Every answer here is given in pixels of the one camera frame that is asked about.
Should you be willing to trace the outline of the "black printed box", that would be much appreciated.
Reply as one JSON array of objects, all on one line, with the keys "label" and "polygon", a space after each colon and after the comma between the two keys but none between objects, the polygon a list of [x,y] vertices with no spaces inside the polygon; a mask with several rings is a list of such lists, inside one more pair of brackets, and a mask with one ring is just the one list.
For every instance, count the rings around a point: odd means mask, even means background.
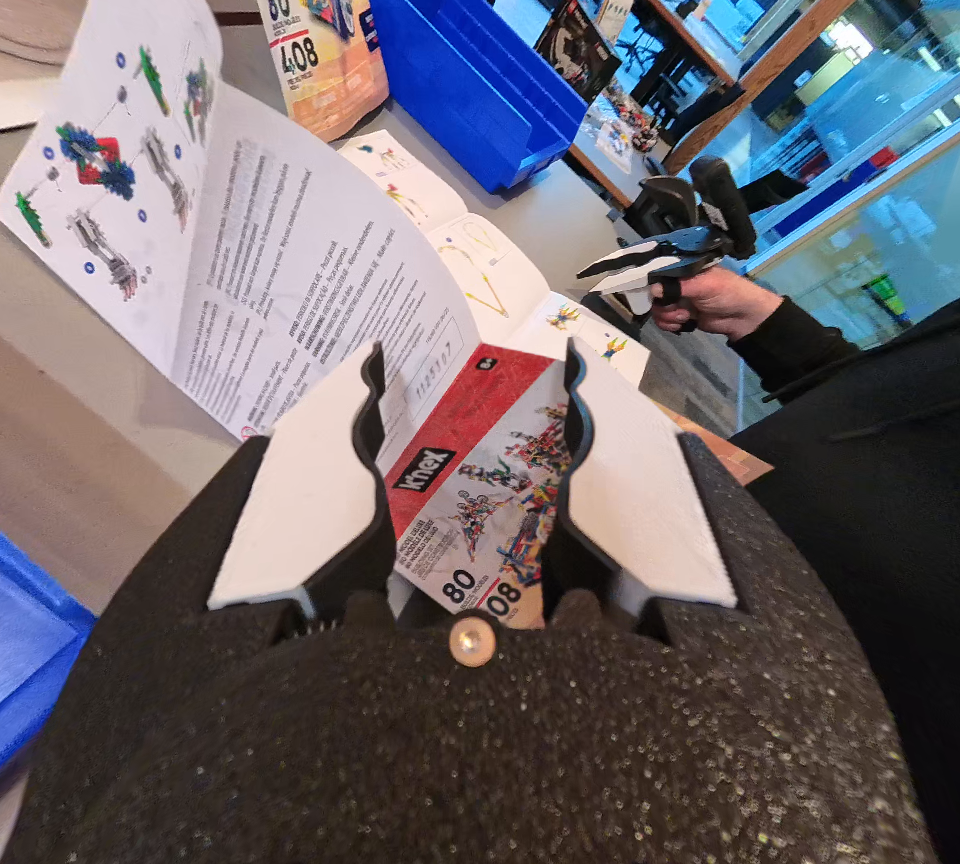
[{"label": "black printed box", "polygon": [[621,65],[578,0],[561,0],[534,51],[587,105],[608,87]]}]

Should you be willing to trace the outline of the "person's black-clothed torso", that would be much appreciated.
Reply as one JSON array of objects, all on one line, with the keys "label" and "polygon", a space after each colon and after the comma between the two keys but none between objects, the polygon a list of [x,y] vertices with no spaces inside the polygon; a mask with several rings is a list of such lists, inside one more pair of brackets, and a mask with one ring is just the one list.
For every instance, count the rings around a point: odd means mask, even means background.
[{"label": "person's black-clothed torso", "polygon": [[833,595],[894,714],[933,843],[958,862],[958,301],[733,443]]}]

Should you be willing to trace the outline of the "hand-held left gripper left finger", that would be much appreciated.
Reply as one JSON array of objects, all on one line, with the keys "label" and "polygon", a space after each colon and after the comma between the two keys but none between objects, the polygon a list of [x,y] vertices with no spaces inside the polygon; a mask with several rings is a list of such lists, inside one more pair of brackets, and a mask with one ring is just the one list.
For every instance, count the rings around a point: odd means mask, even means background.
[{"label": "hand-held left gripper left finger", "polygon": [[273,427],[207,608],[292,600],[307,620],[393,620],[397,540],[377,458],[385,364],[366,342]]}]

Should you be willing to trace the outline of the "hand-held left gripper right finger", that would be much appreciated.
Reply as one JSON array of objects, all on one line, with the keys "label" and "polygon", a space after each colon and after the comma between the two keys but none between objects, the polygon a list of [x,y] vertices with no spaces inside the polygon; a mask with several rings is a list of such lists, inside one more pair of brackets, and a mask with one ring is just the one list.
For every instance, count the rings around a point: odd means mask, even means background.
[{"label": "hand-held left gripper right finger", "polygon": [[629,620],[652,597],[737,607],[690,469],[693,436],[576,339],[563,377],[570,463],[543,547],[543,616],[577,589]]}]

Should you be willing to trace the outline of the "blue plastic bin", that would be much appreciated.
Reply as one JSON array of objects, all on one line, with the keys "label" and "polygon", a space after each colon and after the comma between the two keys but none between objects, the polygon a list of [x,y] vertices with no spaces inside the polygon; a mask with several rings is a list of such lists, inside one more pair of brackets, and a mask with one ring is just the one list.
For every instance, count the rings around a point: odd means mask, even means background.
[{"label": "blue plastic bin", "polygon": [[37,736],[97,616],[1,537],[1,769]]},{"label": "blue plastic bin", "polygon": [[487,192],[569,150],[587,104],[485,0],[369,0],[390,94]]}]

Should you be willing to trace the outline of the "black chair back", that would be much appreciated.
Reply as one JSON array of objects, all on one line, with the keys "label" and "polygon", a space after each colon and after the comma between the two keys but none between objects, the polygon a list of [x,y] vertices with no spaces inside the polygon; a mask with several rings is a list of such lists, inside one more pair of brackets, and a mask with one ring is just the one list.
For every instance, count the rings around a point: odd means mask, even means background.
[{"label": "black chair back", "polygon": [[641,237],[659,237],[701,224],[698,196],[680,177],[654,175],[640,184],[640,193],[624,211],[626,225]]}]

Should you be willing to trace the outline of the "wooden post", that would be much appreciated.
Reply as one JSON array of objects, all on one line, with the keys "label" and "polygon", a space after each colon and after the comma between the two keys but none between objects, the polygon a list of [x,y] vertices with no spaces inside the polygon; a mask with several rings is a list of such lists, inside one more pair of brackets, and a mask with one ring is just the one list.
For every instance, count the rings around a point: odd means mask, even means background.
[{"label": "wooden post", "polygon": [[714,140],[753,100],[806,50],[827,26],[855,0],[817,0],[774,43],[750,71],[739,79],[742,94],[715,115],[694,127],[663,161],[666,171],[677,174]]}]

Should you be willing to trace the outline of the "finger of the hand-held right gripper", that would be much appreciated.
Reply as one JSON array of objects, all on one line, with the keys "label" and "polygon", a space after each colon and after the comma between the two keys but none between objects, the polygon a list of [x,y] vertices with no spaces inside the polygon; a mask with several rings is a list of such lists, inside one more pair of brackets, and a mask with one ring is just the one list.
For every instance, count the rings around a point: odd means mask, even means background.
[{"label": "finger of the hand-held right gripper", "polygon": [[657,272],[676,263],[676,246],[669,241],[646,241],[626,246],[598,259],[576,274],[578,280],[613,278],[641,271]]},{"label": "finger of the hand-held right gripper", "polygon": [[[681,262],[681,258],[676,256],[676,264]],[[630,294],[640,293],[647,288],[649,284],[649,273],[634,271],[614,276],[613,278],[598,278],[598,283],[593,286],[593,291],[601,295]]]}]

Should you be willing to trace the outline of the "loose toy pieces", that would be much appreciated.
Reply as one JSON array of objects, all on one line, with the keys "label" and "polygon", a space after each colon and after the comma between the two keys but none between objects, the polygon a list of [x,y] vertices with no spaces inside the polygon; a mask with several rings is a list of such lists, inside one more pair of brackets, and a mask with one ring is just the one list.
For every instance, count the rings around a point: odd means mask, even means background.
[{"label": "loose toy pieces", "polygon": [[615,81],[600,93],[594,103],[603,121],[623,131],[637,152],[649,154],[659,143],[656,119],[647,114]]}]

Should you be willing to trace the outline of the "person's right hand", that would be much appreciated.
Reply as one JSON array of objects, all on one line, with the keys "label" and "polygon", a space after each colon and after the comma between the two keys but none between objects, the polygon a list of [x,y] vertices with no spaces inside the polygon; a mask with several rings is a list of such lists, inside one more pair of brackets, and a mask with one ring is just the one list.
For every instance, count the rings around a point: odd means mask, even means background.
[{"label": "person's right hand", "polygon": [[759,329],[785,300],[720,266],[680,281],[679,289],[678,302],[654,305],[654,324],[665,332],[677,333],[694,321],[700,330],[722,335],[729,342],[737,342]]}]

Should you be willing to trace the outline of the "toy instruction booklet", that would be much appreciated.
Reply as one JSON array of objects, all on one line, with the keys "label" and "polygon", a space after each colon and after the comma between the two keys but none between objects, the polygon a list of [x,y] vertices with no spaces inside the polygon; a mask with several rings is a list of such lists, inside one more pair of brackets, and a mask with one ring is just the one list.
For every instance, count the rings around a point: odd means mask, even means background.
[{"label": "toy instruction booklet", "polygon": [[219,81],[205,130],[148,101],[223,47],[205,0],[87,0],[2,222],[236,437],[269,435],[366,342],[386,394],[383,477],[486,356],[438,251],[346,157]]}]

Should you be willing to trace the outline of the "brown work table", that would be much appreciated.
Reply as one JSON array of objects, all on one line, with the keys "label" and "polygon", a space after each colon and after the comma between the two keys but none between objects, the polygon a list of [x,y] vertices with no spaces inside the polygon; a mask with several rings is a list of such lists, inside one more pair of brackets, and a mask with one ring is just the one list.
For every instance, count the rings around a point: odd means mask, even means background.
[{"label": "brown work table", "polygon": [[734,48],[710,22],[698,20],[693,13],[682,19],[677,13],[678,5],[667,0],[642,2],[656,19],[663,22],[673,43],[679,41],[724,84],[733,86],[738,83],[741,61]]}]

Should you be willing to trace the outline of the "toy building set bag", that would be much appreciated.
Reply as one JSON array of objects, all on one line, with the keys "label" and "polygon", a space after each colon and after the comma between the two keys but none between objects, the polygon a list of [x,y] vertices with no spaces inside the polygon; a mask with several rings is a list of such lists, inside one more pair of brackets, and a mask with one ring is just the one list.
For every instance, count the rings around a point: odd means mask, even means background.
[{"label": "toy building set bag", "polygon": [[291,120],[331,142],[389,97],[370,0],[257,0]]}]

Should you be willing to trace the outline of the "person's right forearm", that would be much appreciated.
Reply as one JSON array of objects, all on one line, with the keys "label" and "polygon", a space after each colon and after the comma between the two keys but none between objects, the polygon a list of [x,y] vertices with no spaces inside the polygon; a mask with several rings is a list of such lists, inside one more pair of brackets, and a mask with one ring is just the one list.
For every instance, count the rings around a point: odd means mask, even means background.
[{"label": "person's right forearm", "polygon": [[768,400],[786,404],[862,357],[841,331],[822,325],[784,296],[756,329],[728,345],[759,378]]}]

